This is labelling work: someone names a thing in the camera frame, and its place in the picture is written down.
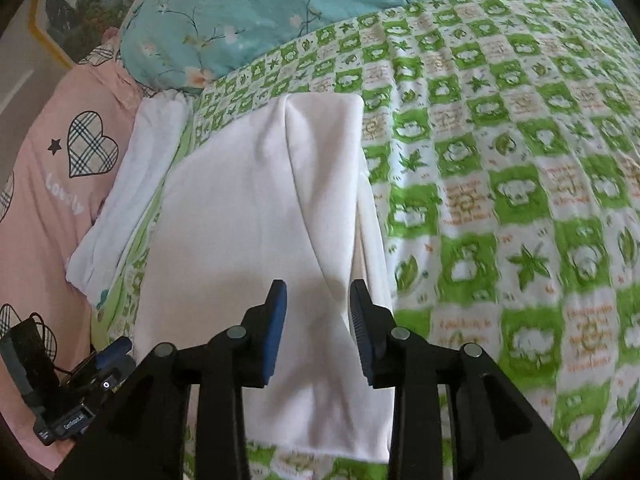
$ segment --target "green checkered bedsheet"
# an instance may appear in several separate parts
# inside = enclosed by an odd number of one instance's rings
[[[601,2],[428,0],[210,85],[176,161],[285,92],[360,94],[399,324],[481,344],[588,476],[640,400],[639,83],[640,47]],[[94,320],[99,346],[133,334],[160,206],[161,189]],[[444,451],[450,474],[448,438]],[[385,475],[276,447],[249,457],[270,480]]]

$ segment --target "pink blanket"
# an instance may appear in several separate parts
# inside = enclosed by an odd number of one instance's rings
[[[66,263],[113,186],[141,98],[112,53],[71,69],[29,130],[0,196],[0,304],[11,304],[21,319],[42,315],[61,368],[89,351],[90,308],[66,282]],[[4,363],[0,412],[34,460],[58,466],[70,444],[37,440],[34,417]]]

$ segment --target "white towel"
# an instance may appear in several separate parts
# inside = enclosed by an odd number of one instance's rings
[[[120,257],[178,149],[192,103],[175,90],[140,103],[113,189],[66,268],[66,280],[93,306],[113,284]]]
[[[355,278],[391,302],[362,107],[356,95],[280,97],[169,173],[133,340],[139,360],[162,341],[206,343],[283,279],[275,373],[265,389],[244,389],[247,437],[384,462],[394,394],[368,386],[347,316]]]

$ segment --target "black star print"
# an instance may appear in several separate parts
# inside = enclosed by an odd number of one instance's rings
[[[56,154],[57,150],[61,150],[60,148],[60,139],[51,139],[51,145],[47,148],[48,151],[52,153],[52,155]]]

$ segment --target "yellow trim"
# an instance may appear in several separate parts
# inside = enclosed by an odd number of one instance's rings
[[[49,53],[56,58],[63,66],[66,68],[71,68],[73,63],[69,61],[69,59],[60,53],[59,47],[49,41],[47,35],[43,34],[42,31],[36,25],[36,15],[38,13],[38,1],[39,0],[31,0],[31,5],[29,8],[29,19],[27,22],[27,26],[29,28],[29,32],[33,35],[33,37],[38,40],[38,42],[46,48]]]

